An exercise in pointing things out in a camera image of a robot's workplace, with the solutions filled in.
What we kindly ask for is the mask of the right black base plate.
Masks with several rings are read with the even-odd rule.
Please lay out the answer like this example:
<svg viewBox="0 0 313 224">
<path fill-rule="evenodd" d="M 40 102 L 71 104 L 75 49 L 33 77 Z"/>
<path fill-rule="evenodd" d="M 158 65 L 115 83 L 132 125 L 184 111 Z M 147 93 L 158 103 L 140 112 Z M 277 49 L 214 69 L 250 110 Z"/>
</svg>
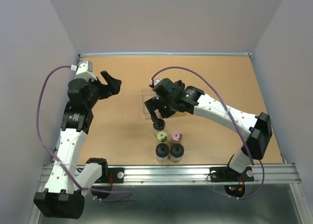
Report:
<svg viewBox="0 0 313 224">
<path fill-rule="evenodd" d="M 254 181 L 253 171 L 250 166 L 246 167 L 241 173 L 224 166 L 210 167 L 208 177 L 212 182 L 239 182 L 243 179 L 248 182 Z"/>
</svg>

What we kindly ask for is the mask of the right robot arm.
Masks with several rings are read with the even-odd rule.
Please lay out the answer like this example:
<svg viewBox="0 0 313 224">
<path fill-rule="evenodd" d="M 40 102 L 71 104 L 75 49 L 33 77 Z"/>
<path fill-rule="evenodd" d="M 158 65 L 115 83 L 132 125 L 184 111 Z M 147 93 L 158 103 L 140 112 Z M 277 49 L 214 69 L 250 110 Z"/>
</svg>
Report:
<svg viewBox="0 0 313 224">
<path fill-rule="evenodd" d="M 155 96 L 145 101 L 145 106 L 155 129 L 163 129 L 164 120 L 176 112 L 187 112 L 212 120 L 243 137 L 241 149 L 231 157 L 225 168 L 228 179 L 236 180 L 251 161 L 263 159 L 273 134 L 271 118 L 267 113 L 254 115 L 242 112 L 215 100 L 201 89 L 185 86 L 181 80 L 172 82 L 163 78 L 151 81 L 150 88 Z"/>
</svg>

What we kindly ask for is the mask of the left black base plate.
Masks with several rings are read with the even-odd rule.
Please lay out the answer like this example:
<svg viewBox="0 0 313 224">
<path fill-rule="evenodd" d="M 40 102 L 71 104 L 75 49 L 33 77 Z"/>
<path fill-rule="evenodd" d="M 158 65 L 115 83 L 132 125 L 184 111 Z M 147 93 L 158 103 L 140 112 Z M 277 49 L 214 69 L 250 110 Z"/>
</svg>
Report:
<svg viewBox="0 0 313 224">
<path fill-rule="evenodd" d="M 99 178 L 96 183 L 123 183 L 124 182 L 124 168 L 109 167 L 106 178 Z"/>
</svg>

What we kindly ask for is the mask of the yellow cap bottle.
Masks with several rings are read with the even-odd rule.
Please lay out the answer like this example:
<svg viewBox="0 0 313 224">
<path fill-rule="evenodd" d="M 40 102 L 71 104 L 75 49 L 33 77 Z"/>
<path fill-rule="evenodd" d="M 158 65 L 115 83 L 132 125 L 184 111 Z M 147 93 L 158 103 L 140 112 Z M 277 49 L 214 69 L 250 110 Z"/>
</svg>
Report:
<svg viewBox="0 0 313 224">
<path fill-rule="evenodd" d="M 165 131 L 158 132 L 156 137 L 162 143 L 165 143 L 168 139 L 168 135 Z"/>
</svg>

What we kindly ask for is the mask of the black cap bottle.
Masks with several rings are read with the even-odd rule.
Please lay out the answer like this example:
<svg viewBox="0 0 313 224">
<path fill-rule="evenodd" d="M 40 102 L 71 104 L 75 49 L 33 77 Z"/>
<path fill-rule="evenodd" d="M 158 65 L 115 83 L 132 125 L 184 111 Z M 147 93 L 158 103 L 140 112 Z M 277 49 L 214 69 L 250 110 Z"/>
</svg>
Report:
<svg viewBox="0 0 313 224">
<path fill-rule="evenodd" d="M 159 119 L 156 123 L 153 123 L 153 135 L 157 137 L 159 132 L 164 131 L 165 129 L 165 121 L 163 119 Z"/>
<path fill-rule="evenodd" d="M 170 148 L 170 160 L 174 163 L 181 161 L 184 155 L 184 146 L 180 143 L 175 143 Z"/>
<path fill-rule="evenodd" d="M 165 162 L 170 154 L 170 148 L 166 143 L 159 143 L 156 146 L 156 159 L 158 162 Z"/>
</svg>

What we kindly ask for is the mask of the pink cap bottle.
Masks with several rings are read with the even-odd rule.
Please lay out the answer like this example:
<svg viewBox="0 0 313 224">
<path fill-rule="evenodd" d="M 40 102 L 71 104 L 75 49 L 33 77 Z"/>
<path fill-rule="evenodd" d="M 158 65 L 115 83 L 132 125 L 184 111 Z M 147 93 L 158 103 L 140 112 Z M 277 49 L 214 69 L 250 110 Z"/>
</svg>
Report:
<svg viewBox="0 0 313 224">
<path fill-rule="evenodd" d="M 182 133 L 179 131 L 173 132 L 171 137 L 170 137 L 170 143 L 175 144 L 175 143 L 180 143 L 182 140 Z"/>
</svg>

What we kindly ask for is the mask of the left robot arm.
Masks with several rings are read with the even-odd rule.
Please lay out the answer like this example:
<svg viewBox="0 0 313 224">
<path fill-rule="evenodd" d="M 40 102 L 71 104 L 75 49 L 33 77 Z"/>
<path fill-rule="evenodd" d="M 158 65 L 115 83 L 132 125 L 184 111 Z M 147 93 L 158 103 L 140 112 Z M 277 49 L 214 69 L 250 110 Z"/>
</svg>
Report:
<svg viewBox="0 0 313 224">
<path fill-rule="evenodd" d="M 93 120 L 92 108 L 98 100 L 120 92 L 121 80 L 101 72 L 106 84 L 89 74 L 76 76 L 68 84 L 66 104 L 59 139 L 59 147 L 53 154 L 55 162 L 42 192 L 36 192 L 34 204 L 45 217 L 78 219 L 81 217 L 85 196 L 93 184 L 105 181 L 109 176 L 104 158 L 90 158 L 82 172 L 75 177 L 82 146 Z"/>
</svg>

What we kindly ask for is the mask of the aluminium front rail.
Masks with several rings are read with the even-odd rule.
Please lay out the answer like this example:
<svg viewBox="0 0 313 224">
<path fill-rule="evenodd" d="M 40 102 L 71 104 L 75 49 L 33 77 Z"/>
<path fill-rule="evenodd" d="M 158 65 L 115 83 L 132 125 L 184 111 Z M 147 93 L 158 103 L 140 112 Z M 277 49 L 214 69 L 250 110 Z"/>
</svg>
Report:
<svg viewBox="0 0 313 224">
<path fill-rule="evenodd" d="M 211 170 L 217 165 L 154 165 L 154 166 L 123 166 L 123 183 L 113 186 L 165 186 L 165 185 L 227 185 L 237 182 L 212 182 L 208 178 Z M 299 184 L 302 182 L 294 164 L 265 164 L 252 167 L 254 181 L 245 181 L 245 185 L 256 185 L 265 177 L 264 184 Z"/>
</svg>

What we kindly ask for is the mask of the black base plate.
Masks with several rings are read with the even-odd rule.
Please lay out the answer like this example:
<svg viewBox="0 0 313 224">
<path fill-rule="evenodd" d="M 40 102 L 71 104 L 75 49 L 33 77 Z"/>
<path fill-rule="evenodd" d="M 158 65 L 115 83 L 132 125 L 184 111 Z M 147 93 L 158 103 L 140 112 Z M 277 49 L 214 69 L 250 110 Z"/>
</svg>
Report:
<svg viewBox="0 0 313 224">
<path fill-rule="evenodd" d="M 124 182 L 124 168 L 109 167 L 106 178 L 99 178 L 96 183 L 123 183 Z"/>
<path fill-rule="evenodd" d="M 250 166 L 246 167 L 241 173 L 224 166 L 210 167 L 208 177 L 212 182 L 239 182 L 243 179 L 248 182 L 254 181 L 253 171 Z"/>
</svg>

